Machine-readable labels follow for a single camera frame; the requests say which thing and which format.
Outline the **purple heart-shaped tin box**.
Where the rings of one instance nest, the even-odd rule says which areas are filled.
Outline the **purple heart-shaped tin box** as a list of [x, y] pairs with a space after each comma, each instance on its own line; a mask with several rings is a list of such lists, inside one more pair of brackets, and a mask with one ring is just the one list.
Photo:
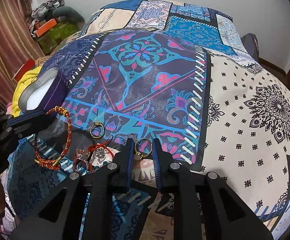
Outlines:
[[18, 106], [22, 112], [43, 110], [48, 112], [61, 106], [69, 90], [69, 82], [58, 67], [43, 72], [22, 92]]

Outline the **yellow cartoon blanket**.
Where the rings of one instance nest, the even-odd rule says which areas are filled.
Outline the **yellow cartoon blanket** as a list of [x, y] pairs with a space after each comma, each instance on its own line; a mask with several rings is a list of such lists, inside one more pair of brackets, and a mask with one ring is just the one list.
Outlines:
[[22, 92], [26, 89], [26, 87], [28, 87], [31, 83], [35, 82], [37, 79], [37, 76], [39, 74], [39, 72], [41, 71], [42, 66], [38, 66], [35, 69], [29, 70], [28, 72], [26, 72], [22, 78], [19, 80], [16, 89], [14, 91], [13, 94], [13, 98], [12, 98], [12, 112], [11, 114], [14, 117], [17, 117], [20, 115], [20, 107], [18, 105], [18, 101], [19, 98], [22, 94]]

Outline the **red and white box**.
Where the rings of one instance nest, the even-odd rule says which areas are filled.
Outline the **red and white box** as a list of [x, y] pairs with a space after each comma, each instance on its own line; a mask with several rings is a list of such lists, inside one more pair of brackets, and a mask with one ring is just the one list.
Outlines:
[[30, 58], [14, 74], [12, 80], [19, 82], [23, 75], [35, 67], [35, 60]]

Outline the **striped pink curtain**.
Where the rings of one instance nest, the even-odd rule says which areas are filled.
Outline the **striped pink curtain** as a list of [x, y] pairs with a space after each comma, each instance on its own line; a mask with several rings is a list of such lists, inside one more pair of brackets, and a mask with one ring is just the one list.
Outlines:
[[0, 0], [0, 106], [13, 97], [14, 74], [28, 59], [42, 57], [43, 51], [28, 30], [32, 0]]

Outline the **blue patchwork bedspread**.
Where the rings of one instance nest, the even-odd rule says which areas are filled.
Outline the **blue patchwork bedspread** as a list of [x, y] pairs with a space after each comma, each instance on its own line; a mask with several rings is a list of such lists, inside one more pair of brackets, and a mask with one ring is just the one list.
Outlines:
[[[217, 173], [272, 234], [290, 231], [290, 91], [246, 51], [232, 19], [161, 0], [102, 7], [74, 40], [41, 64], [70, 88], [39, 138], [21, 139], [7, 190], [19, 219], [74, 170], [97, 171], [128, 137], [138, 140], [133, 180], [155, 186], [152, 141], [194, 174]], [[60, 170], [57, 159], [72, 123]]]

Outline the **orange shoe box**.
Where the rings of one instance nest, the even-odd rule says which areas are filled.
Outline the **orange shoe box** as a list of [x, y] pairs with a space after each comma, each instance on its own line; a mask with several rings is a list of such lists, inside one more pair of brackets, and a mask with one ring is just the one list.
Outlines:
[[39, 22], [39, 27], [34, 31], [34, 33], [37, 37], [40, 37], [55, 25], [57, 25], [57, 21], [54, 18], [49, 21], [43, 20], [42, 22]]

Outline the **pile of printed clothes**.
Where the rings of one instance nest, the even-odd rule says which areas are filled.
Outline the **pile of printed clothes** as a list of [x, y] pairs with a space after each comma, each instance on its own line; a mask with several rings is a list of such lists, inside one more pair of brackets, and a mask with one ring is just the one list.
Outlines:
[[31, 24], [36, 22], [42, 22], [46, 20], [48, 22], [52, 19], [52, 12], [58, 7], [65, 6], [65, 0], [47, 0], [38, 6], [36, 9], [33, 9], [31, 12]]

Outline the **dark grey bag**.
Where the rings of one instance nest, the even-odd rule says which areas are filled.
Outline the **dark grey bag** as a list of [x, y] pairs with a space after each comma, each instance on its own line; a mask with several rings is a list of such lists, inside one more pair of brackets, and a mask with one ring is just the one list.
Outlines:
[[255, 34], [248, 33], [241, 37], [242, 44], [244, 45], [248, 54], [255, 60], [259, 61], [259, 45]]

